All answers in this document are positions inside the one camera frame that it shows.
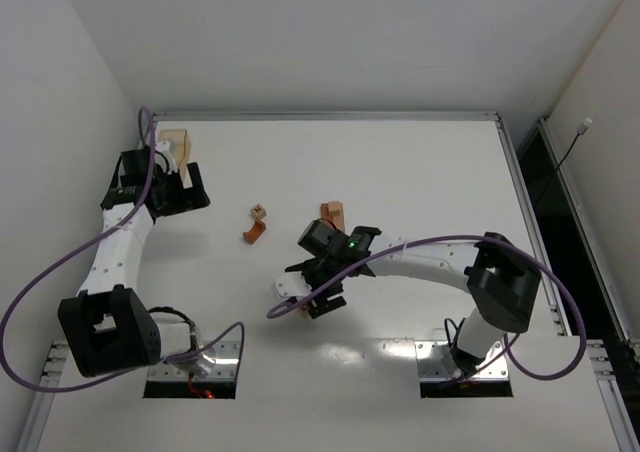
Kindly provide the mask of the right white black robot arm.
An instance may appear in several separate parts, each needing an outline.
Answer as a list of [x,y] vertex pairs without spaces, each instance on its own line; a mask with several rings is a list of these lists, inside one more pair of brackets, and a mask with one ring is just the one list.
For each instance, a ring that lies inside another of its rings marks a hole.
[[347,277],[420,279],[469,294],[475,307],[449,347],[454,366],[464,374],[475,372],[505,334],[529,328],[541,274],[500,234],[410,246],[375,227],[345,233],[317,219],[298,244],[310,258],[287,267],[273,291],[280,303],[299,304],[311,318],[345,306]]

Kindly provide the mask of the transparent orange plastic box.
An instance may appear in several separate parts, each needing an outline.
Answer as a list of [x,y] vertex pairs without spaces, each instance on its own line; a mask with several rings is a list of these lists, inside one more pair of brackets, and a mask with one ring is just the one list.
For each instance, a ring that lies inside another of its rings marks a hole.
[[185,186],[191,185],[187,164],[191,154],[191,139],[186,129],[164,129],[157,135],[158,142],[168,140],[173,143],[173,155],[177,161],[178,173]]

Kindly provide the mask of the light wooden rectangular block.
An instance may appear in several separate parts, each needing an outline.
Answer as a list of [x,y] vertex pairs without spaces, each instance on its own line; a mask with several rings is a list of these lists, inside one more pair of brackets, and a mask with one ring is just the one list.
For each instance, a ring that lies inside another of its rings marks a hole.
[[335,215],[335,222],[336,222],[336,226],[342,232],[346,231],[345,213],[344,213],[344,206],[343,206],[342,203],[339,203],[338,206],[337,206],[337,212],[336,212],[336,215]]

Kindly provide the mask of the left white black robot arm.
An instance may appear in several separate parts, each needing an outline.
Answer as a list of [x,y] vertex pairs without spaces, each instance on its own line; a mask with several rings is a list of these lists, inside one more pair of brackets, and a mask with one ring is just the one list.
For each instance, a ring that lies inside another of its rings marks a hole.
[[175,143],[125,151],[101,202],[103,228],[90,272],[58,319],[86,378],[137,369],[198,347],[195,323],[156,322],[137,293],[145,242],[160,217],[209,206],[199,166]]

